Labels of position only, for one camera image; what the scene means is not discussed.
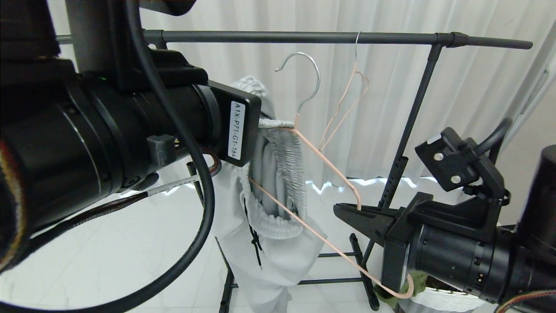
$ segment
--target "white curtain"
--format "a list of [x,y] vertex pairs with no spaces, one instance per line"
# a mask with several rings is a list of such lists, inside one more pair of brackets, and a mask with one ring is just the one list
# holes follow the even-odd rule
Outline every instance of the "white curtain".
[[[56,31],[68,34],[64,1],[50,0]],[[405,155],[405,176],[413,180],[424,166],[413,147],[446,126],[462,137],[485,138],[510,103],[527,95],[537,82],[525,79],[556,20],[556,2],[524,0],[198,0],[182,17],[141,10],[143,27],[164,30],[235,31],[353,31],[451,32],[530,40],[531,50],[487,47],[443,49],[436,65]],[[270,90],[277,117],[292,120],[298,103],[314,89],[315,74],[304,58],[293,58],[274,73],[291,52],[311,55],[322,82],[316,97],[301,114],[301,131],[318,144],[348,81],[355,45],[170,43],[188,61],[203,67],[209,78],[225,84],[254,75]],[[358,45],[358,70],[370,80],[370,90],[340,127],[325,150],[348,177],[388,175],[405,122],[413,104],[429,46]],[[73,57],[71,46],[63,55]],[[354,80],[344,109],[363,87]],[[310,151],[305,151],[307,178],[317,185],[338,182]]]

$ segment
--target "green cloth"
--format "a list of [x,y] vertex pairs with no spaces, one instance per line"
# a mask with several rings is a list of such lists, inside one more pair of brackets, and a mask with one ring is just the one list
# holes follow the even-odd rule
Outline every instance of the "green cloth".
[[[427,277],[428,275],[425,272],[416,271],[411,273],[411,278],[413,278],[413,285],[414,285],[413,296],[416,296],[418,293],[425,291]],[[400,293],[403,294],[407,292],[408,288],[409,288],[409,284],[408,282],[405,282],[405,284],[400,290]],[[386,290],[384,290],[379,285],[375,285],[375,294],[380,301],[388,304],[392,308],[394,308],[398,303],[398,301],[400,300],[399,298],[396,298],[393,295],[389,294]]]

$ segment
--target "beige wall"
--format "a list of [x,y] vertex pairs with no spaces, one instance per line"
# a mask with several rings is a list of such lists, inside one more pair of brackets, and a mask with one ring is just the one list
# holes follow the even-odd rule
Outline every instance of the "beige wall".
[[501,153],[497,167],[504,176],[512,202],[502,208],[500,223],[515,223],[527,201],[540,151],[556,144],[556,84]]

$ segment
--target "silver metal hook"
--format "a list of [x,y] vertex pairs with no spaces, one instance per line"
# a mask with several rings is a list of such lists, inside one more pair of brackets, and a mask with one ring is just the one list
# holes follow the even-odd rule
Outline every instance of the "silver metal hook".
[[282,66],[280,66],[280,68],[278,68],[278,69],[275,69],[274,71],[275,71],[275,72],[281,71],[281,70],[284,68],[284,66],[286,65],[287,61],[288,61],[291,57],[293,57],[293,56],[295,56],[295,55],[302,55],[302,56],[308,58],[308,59],[311,61],[311,63],[313,63],[313,66],[314,66],[315,71],[316,71],[316,86],[315,86],[315,91],[313,91],[312,95],[310,95],[307,99],[303,100],[303,101],[299,104],[299,107],[297,107],[297,113],[299,114],[299,113],[301,113],[301,108],[303,107],[303,105],[304,105],[306,102],[308,102],[309,100],[313,99],[313,98],[315,97],[317,91],[319,90],[319,87],[320,87],[320,71],[319,71],[319,67],[317,66],[317,64],[316,64],[316,62],[315,62],[315,59],[313,59],[313,57],[311,57],[310,55],[308,55],[308,54],[306,54],[306,53],[303,53],[303,52],[294,52],[294,53],[288,55],[287,58],[286,58],[286,59],[284,60],[284,62],[282,63]]
[[357,37],[355,38],[355,62],[357,62],[357,41],[359,41],[359,35],[361,32],[357,33]]

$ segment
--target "drawstring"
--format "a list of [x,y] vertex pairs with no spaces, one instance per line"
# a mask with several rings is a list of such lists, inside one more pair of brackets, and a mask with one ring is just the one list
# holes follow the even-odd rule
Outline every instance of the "drawstring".
[[262,270],[261,256],[259,255],[259,250],[262,251],[261,242],[259,241],[259,235],[257,234],[256,231],[253,230],[251,224],[249,224],[249,217],[247,216],[247,204],[245,203],[245,198],[244,198],[244,208],[245,208],[245,217],[247,218],[247,224],[249,225],[249,231],[251,232],[251,236],[253,236],[253,240],[251,240],[251,243],[255,247],[255,254],[257,254],[257,262],[259,263],[259,267]]

